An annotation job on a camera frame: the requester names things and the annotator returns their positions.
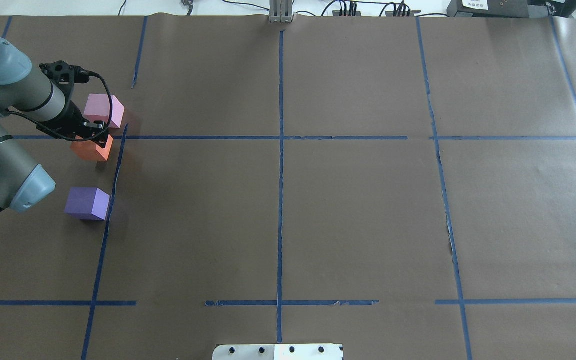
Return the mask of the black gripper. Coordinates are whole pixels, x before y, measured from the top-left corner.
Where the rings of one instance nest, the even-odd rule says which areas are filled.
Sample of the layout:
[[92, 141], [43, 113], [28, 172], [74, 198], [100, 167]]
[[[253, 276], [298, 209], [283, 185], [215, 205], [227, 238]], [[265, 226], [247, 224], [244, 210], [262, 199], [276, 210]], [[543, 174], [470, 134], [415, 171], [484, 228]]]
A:
[[86, 138], [102, 149], [108, 145], [109, 125], [105, 121], [87, 121], [73, 101], [54, 120], [54, 131], [66, 138]]

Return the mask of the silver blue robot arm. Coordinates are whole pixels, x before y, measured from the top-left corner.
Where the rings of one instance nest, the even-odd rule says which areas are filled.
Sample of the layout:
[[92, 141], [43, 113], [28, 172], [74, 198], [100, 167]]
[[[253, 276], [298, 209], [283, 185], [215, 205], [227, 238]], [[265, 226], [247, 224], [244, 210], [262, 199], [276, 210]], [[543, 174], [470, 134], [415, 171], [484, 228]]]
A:
[[[0, 121], [18, 116], [53, 139], [93, 142], [105, 148], [111, 121], [88, 120], [73, 102], [74, 87], [100, 74], [64, 61], [34, 66], [16, 46], [0, 37]], [[43, 201], [56, 183], [39, 162], [0, 123], [0, 213], [19, 214]]]

